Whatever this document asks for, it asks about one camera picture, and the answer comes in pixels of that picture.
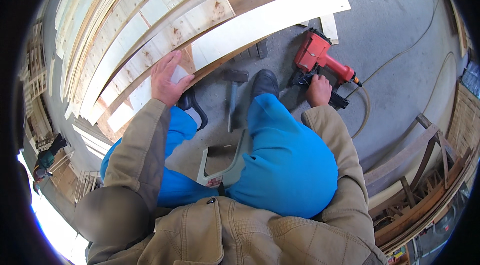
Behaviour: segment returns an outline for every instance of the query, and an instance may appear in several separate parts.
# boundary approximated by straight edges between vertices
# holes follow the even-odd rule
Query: beige jacket
[[[201,199],[157,221],[133,246],[93,244],[89,264],[387,264],[374,242],[357,152],[338,113],[318,106],[302,115],[335,155],[338,190],[314,220],[281,217],[227,197]],[[111,155],[105,186],[127,186],[155,211],[170,110],[150,100]]]

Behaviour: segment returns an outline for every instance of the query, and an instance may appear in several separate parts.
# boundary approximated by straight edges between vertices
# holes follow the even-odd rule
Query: hammer head
[[[248,82],[248,71],[223,70],[222,79],[228,82]]]

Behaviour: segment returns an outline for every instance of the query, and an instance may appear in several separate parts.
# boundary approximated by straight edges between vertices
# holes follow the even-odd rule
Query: blue pants
[[[195,121],[177,107],[171,108],[165,158],[196,132]],[[332,200],[338,170],[323,140],[297,122],[272,94],[255,97],[248,112],[248,128],[254,146],[244,154],[240,180],[226,189],[227,196],[243,204],[282,216],[311,218]],[[103,180],[108,159],[120,143],[105,155],[100,168]],[[204,197],[218,196],[181,173],[164,169],[158,206],[175,208]]]

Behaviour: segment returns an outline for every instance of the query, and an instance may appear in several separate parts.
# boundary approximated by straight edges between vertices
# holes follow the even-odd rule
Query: left hand
[[[168,107],[172,107],[180,99],[185,89],[195,77],[188,75],[177,84],[171,82],[175,68],[182,57],[181,51],[176,50],[161,58],[152,68],[152,98],[160,100]]]

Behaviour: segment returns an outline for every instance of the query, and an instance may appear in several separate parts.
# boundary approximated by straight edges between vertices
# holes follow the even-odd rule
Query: red nail gun
[[[298,70],[292,78],[292,85],[309,85],[311,77],[319,74],[321,68],[327,66],[338,78],[338,83],[332,90],[330,105],[333,107],[345,108],[349,102],[336,93],[336,90],[345,82],[354,82],[359,87],[362,83],[358,80],[357,74],[349,66],[337,62],[327,54],[328,48],[332,45],[330,39],[314,28],[310,28],[307,36],[300,46],[293,62]]]

